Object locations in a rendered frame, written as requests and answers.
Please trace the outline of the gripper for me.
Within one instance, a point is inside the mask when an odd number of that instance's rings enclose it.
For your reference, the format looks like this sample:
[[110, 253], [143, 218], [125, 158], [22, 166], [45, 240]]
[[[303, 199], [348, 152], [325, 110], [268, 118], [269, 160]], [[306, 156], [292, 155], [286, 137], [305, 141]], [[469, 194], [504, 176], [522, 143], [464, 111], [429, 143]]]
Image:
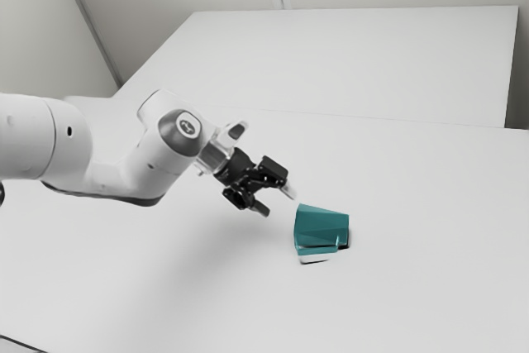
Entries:
[[[241, 186], [232, 186], [240, 177], [249, 172], [250, 191]], [[224, 185], [222, 195], [237, 209], [249, 209], [268, 217], [270, 210], [262, 202], [255, 198], [254, 193], [264, 188], [276, 188], [290, 199], [295, 199], [297, 193], [288, 181], [288, 170], [282, 165], [264, 156], [255, 165], [250, 157], [240, 148], [235, 148], [231, 158], [214, 174], [221, 184]]]

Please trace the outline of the teal faceted mug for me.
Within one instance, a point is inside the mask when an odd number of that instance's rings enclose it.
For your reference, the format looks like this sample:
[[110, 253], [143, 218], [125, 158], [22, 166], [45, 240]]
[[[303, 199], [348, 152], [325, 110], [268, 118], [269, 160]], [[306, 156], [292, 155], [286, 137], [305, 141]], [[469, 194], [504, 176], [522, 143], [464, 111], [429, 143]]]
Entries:
[[302, 265], [323, 262], [350, 247], [349, 215], [300, 203], [295, 213], [293, 243]]

